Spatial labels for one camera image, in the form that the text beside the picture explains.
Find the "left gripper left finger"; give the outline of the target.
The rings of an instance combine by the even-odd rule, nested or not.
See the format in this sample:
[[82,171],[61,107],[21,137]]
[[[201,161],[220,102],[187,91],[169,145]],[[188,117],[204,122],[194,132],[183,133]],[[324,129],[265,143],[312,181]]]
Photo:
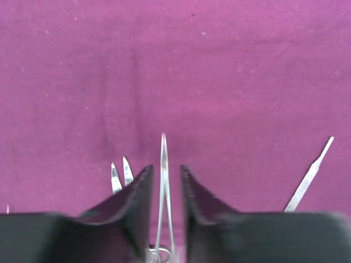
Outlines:
[[1,215],[1,262],[146,262],[154,168],[80,216]]

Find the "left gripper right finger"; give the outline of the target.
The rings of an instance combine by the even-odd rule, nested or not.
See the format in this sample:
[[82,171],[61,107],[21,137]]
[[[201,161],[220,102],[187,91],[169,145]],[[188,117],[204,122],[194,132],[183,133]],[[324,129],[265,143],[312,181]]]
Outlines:
[[187,262],[350,262],[350,223],[326,212],[244,213],[180,167]]

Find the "steel scissors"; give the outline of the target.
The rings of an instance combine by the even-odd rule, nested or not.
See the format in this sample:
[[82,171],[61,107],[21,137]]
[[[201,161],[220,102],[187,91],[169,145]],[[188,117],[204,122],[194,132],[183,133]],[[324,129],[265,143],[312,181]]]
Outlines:
[[120,177],[120,173],[118,172],[115,163],[111,163],[111,188],[113,195],[123,190],[124,187],[128,186],[134,180],[132,168],[126,156],[123,156],[122,164],[123,175]]

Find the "purple cloth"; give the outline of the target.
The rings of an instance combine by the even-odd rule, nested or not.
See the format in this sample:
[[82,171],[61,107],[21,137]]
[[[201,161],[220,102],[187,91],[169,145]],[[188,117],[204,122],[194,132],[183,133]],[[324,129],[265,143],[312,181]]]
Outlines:
[[1,212],[79,215],[111,163],[161,134],[184,255],[180,166],[240,211],[350,215],[350,1],[1,1]]

